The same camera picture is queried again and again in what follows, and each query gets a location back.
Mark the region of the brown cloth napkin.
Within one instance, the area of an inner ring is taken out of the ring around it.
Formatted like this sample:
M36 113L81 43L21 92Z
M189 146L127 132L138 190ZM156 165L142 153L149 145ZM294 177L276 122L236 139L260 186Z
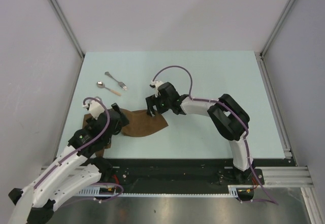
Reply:
M158 114L157 111L155 111L156 115L154 117L147 115L146 110L129 111L121 109L121 111L129 120L128 125L118 129L118 132L122 132L124 136L146 137L168 126L164 117Z

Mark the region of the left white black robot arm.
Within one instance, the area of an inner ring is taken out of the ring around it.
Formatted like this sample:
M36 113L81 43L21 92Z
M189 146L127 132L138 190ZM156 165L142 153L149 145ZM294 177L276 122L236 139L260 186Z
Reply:
M98 203L124 192L112 176L109 161L92 156L108 148L112 136L118 135L129 120L116 103L107 109L99 99L86 98L83 107L91 115L86 126L73 134L63 152L37 179L9 192L15 205L9 223L47 223L63 203L90 185L112 189L107 198L94 197Z

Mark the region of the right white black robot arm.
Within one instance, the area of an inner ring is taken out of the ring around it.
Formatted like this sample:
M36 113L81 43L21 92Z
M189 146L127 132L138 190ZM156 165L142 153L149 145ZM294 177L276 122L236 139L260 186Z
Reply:
M230 95L223 94L217 100L195 99L189 94L180 95L170 82L151 81L150 87L155 94L146 98L148 115L155 117L171 110L176 115L209 117L220 135L229 141L235 180L246 184L253 178L261 183L247 142L250 117Z

